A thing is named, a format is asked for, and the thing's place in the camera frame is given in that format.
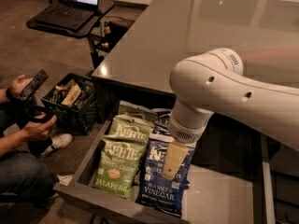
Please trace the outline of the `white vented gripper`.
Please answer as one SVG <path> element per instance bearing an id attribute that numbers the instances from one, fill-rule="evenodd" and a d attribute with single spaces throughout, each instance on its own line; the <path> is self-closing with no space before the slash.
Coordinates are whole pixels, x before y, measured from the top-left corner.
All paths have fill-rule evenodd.
<path id="1" fill-rule="evenodd" d="M 173 180 L 178 172 L 179 167 L 184 162 L 188 149 L 185 144 L 197 142 L 206 127 L 191 129 L 186 128 L 176 122 L 174 119 L 169 121 L 168 131 L 177 141 L 171 142 L 165 154 L 162 176 L 167 180 Z"/>

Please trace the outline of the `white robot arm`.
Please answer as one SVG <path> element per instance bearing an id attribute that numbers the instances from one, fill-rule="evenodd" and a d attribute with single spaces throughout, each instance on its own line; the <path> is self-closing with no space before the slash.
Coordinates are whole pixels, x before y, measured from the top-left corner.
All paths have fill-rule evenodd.
<path id="1" fill-rule="evenodd" d="M 197 142 L 218 113 L 299 150 L 299 90 L 244 77 L 235 51 L 213 49 L 184 59 L 169 83 L 176 101 L 168 131 L 180 143 Z"/>

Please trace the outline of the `person's other hand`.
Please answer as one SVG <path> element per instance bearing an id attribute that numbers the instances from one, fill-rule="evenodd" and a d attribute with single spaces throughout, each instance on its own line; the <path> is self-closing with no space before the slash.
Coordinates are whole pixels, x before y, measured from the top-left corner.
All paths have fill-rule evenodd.
<path id="1" fill-rule="evenodd" d="M 45 115 L 38 115 L 36 122 L 29 121 L 21 129 L 21 138 L 23 141 L 43 141 L 48 138 L 57 118 L 56 116 L 52 116 L 46 122 L 42 121 L 43 118 L 45 118 Z"/>

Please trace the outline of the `person's hand holding phone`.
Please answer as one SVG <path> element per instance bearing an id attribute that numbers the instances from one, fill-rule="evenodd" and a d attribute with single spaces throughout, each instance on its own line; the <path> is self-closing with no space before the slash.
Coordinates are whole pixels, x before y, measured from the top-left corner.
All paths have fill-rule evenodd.
<path id="1" fill-rule="evenodd" d="M 16 98 L 21 99 L 22 90 L 32 81 L 31 78 L 27 78 L 26 75 L 19 75 L 11 81 L 10 94 Z"/>

